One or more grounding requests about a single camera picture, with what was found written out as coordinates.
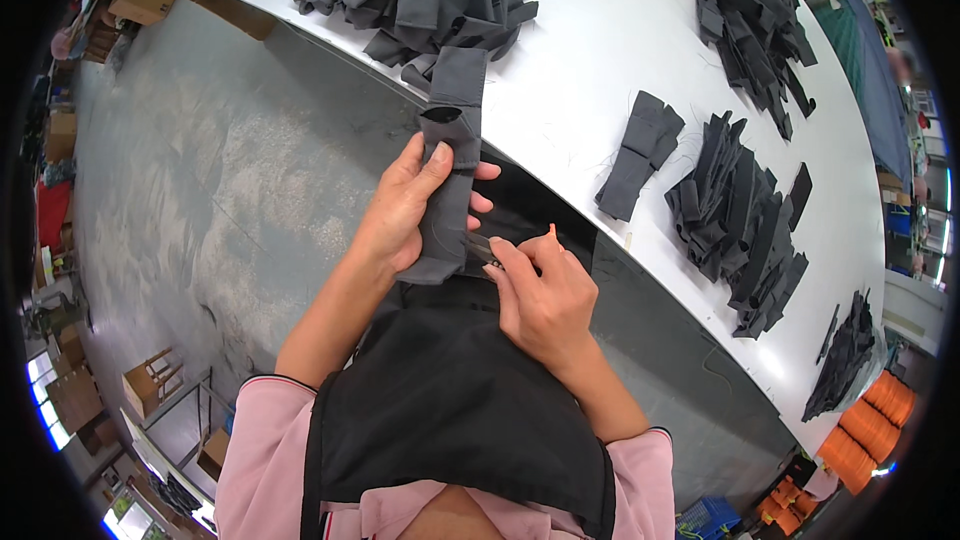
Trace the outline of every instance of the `white work table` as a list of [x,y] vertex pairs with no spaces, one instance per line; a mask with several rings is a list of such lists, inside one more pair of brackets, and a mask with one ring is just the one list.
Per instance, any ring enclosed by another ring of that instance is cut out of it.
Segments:
[[[342,13],[300,15],[293,0],[241,0],[328,43],[400,86],[401,67],[363,53],[377,30],[354,30]],[[502,60],[490,63],[483,100],[483,137],[624,247],[697,319],[770,399],[811,455],[836,425],[824,414],[801,423],[816,384],[816,356],[840,303],[850,312],[854,291],[870,292],[880,322],[884,250],[882,203],[874,159],[854,93],[827,37],[806,5],[798,19],[819,64],[795,71],[817,102],[804,120],[790,95],[793,141],[769,113],[759,113],[727,82],[714,47],[697,34],[695,0],[533,0],[534,21]],[[409,90],[423,96],[412,87]],[[639,90],[673,105],[686,121],[679,147],[640,192],[629,223],[600,212],[594,195],[610,173]],[[747,118],[741,141],[789,193],[801,162],[813,190],[792,234],[810,265],[783,318],[760,340],[734,338],[737,313],[730,288],[710,283],[685,257],[664,192],[692,170],[711,114]]]

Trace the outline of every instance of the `small scissors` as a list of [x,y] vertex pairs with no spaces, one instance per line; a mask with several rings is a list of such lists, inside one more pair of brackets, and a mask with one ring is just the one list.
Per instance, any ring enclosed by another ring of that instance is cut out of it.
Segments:
[[483,235],[466,232],[463,236],[463,244],[475,257],[478,257],[484,263],[503,270],[503,265],[494,256],[494,251],[490,249],[490,241]]

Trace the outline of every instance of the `black apron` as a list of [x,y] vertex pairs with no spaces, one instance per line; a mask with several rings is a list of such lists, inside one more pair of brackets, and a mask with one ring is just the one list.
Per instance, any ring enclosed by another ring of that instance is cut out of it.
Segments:
[[321,501],[359,503],[372,488],[419,480],[476,488],[572,513],[613,535],[614,469],[570,392],[499,330],[486,280],[405,288],[353,365],[313,406],[300,538],[321,533]]

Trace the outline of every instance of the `wooden stool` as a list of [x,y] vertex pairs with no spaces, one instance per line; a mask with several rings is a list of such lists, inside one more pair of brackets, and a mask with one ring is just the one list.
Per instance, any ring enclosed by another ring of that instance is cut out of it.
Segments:
[[163,401],[184,385],[184,381],[181,379],[173,388],[166,389],[167,382],[170,382],[170,379],[177,375],[183,364],[179,364],[173,369],[170,368],[169,364],[163,365],[160,369],[154,367],[154,362],[168,355],[171,350],[169,348],[162,350],[123,374],[123,390],[126,394],[126,400],[133,406],[137,414],[144,419],[156,411]]

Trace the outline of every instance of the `shirt sleeve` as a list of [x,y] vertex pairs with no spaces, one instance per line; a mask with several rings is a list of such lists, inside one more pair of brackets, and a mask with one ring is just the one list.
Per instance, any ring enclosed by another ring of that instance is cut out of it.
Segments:
[[606,445],[616,480],[616,527],[642,538],[672,539],[674,532],[673,441],[662,427]]
[[214,520],[221,538],[299,537],[314,398],[309,386],[276,375],[240,387],[217,482]]

